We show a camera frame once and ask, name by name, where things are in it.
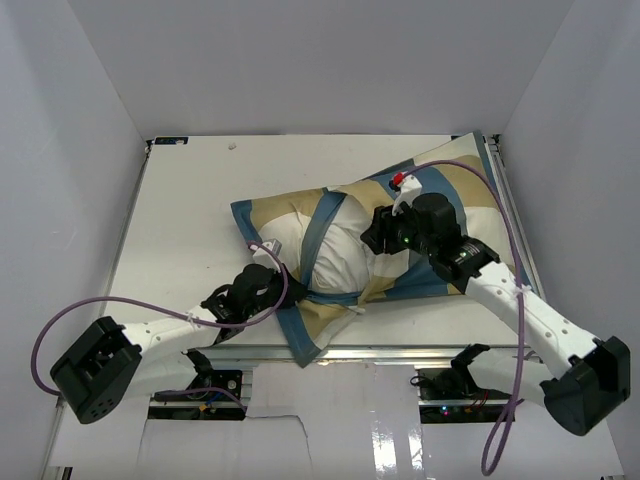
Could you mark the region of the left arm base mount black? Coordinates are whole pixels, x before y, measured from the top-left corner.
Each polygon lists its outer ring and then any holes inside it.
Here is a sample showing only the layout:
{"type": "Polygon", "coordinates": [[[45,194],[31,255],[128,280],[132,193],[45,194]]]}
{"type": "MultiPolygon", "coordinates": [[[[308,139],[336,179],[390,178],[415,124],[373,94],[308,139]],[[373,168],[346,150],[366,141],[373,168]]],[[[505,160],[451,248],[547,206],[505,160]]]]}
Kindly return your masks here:
{"type": "Polygon", "coordinates": [[[191,400],[205,409],[215,403],[228,401],[243,412],[246,406],[241,401],[243,372],[241,370],[216,370],[210,360],[199,350],[189,350],[186,357],[192,364],[195,377],[184,390],[165,390],[153,395],[159,402],[191,400]]]}

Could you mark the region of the blue beige white checked pillowcase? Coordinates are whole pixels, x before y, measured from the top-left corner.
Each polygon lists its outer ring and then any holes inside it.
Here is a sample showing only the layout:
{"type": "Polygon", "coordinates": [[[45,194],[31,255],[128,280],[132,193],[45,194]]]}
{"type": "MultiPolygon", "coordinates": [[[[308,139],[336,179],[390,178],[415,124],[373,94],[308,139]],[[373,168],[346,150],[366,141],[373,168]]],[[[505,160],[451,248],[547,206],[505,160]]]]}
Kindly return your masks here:
{"type": "Polygon", "coordinates": [[[422,193],[441,194],[452,204],[461,234],[515,265],[514,237],[494,198],[498,182],[479,132],[354,183],[236,201],[231,212],[244,240],[279,242],[279,259],[308,290],[276,314],[299,366],[309,365],[368,303],[458,292],[417,251],[422,237],[393,187],[406,174],[422,193]]]}

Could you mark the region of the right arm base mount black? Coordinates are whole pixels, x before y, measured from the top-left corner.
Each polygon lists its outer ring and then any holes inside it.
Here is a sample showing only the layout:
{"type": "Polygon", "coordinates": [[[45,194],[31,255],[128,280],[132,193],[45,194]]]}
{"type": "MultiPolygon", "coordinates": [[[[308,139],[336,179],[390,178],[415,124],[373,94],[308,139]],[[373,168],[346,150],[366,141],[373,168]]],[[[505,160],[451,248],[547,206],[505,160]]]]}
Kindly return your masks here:
{"type": "Polygon", "coordinates": [[[488,345],[471,344],[448,367],[417,371],[409,383],[418,391],[423,423],[482,423],[498,418],[510,394],[478,387],[467,370],[473,358],[490,351],[488,345]]]}

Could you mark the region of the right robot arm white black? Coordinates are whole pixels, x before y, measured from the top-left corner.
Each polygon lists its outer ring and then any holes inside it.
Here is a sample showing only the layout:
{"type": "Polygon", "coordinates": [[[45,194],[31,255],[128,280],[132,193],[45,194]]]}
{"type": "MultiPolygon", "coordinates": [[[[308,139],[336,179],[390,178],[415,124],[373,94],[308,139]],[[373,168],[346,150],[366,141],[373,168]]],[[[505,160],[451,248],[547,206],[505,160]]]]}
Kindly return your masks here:
{"type": "Polygon", "coordinates": [[[519,287],[499,255],[465,235],[453,205],[439,193],[375,208],[362,241],[376,254],[410,250],[460,293],[492,312],[513,331],[522,330],[538,364],[519,364],[484,344],[467,346],[443,375],[444,385],[472,399],[484,390],[505,391],[522,374],[519,396],[543,406],[565,430],[584,436],[631,393],[631,354],[612,336],[601,340],[554,310],[535,292],[519,287]]]}

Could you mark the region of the white pillow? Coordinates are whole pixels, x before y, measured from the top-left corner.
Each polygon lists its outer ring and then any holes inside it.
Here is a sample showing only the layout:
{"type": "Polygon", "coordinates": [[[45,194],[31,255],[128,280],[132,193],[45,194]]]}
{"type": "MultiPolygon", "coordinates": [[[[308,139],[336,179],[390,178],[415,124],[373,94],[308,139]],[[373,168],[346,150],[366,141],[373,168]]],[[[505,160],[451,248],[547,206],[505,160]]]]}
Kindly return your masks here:
{"type": "Polygon", "coordinates": [[[320,295],[348,295],[370,283],[374,256],[360,236],[371,217],[352,196],[325,192],[308,213],[300,208],[256,230],[280,242],[279,258],[297,281],[320,295]]]}

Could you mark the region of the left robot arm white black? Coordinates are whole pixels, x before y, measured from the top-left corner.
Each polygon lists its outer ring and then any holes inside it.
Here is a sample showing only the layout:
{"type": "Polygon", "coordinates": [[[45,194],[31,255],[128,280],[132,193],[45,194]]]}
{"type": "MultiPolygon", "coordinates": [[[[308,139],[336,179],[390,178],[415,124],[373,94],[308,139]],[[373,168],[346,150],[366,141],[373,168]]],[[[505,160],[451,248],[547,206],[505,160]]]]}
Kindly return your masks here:
{"type": "Polygon", "coordinates": [[[50,376],[82,424],[104,418],[133,397],[238,401],[238,387],[228,385],[203,349],[234,337],[260,314],[295,306],[308,293],[288,271],[252,264],[183,318],[95,320],[54,363],[50,376]]]}

